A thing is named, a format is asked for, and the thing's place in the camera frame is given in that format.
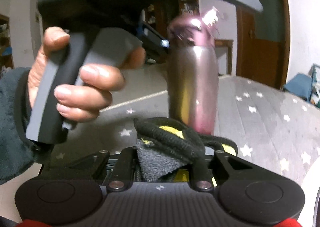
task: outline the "hand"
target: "hand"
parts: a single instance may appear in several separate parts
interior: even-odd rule
[[[28,90],[33,107],[48,57],[52,51],[63,49],[70,36],[59,27],[48,28],[44,33],[44,43],[28,76]],[[132,51],[120,69],[135,69],[143,65],[145,50],[139,47]],[[80,69],[81,79],[89,86],[60,85],[54,95],[59,101],[59,113],[73,121],[85,122],[99,116],[99,111],[112,102],[110,91],[121,90],[125,85],[124,77],[115,67],[88,64]]]

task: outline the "metal water bottle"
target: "metal water bottle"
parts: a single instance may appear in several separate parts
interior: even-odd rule
[[[179,16],[168,27],[169,117],[198,133],[214,130],[218,97],[218,63],[214,38],[200,16]]]

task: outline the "black strap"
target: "black strap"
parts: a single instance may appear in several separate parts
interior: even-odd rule
[[[223,144],[231,146],[238,154],[235,142],[210,135],[199,134],[183,123],[170,118],[151,118],[145,120],[134,120],[138,138],[149,141],[150,148],[161,150],[167,155],[173,156],[181,161],[193,163],[204,156],[205,147],[213,150],[224,151]],[[161,129],[161,126],[169,126],[182,131],[184,139]]]

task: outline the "dark fleece sleeve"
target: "dark fleece sleeve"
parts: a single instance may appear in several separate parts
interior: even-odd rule
[[[44,163],[52,146],[26,139],[31,107],[27,90],[30,68],[16,68],[0,80],[0,185],[34,162]]]

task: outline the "device handle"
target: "device handle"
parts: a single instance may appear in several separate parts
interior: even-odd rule
[[[99,28],[74,24],[70,27],[70,42],[63,50],[51,53],[40,82],[32,109],[26,137],[46,144],[65,141],[68,130],[63,130],[63,116],[57,111],[58,100],[54,89],[61,84],[75,84]]]
[[[59,144],[67,139],[75,125],[57,111],[54,89],[61,84],[83,85],[79,69],[88,63],[119,67],[127,54],[141,46],[141,41],[120,28],[99,29],[77,23],[70,27],[69,45],[52,53],[40,82],[38,94],[26,130],[29,140]]]

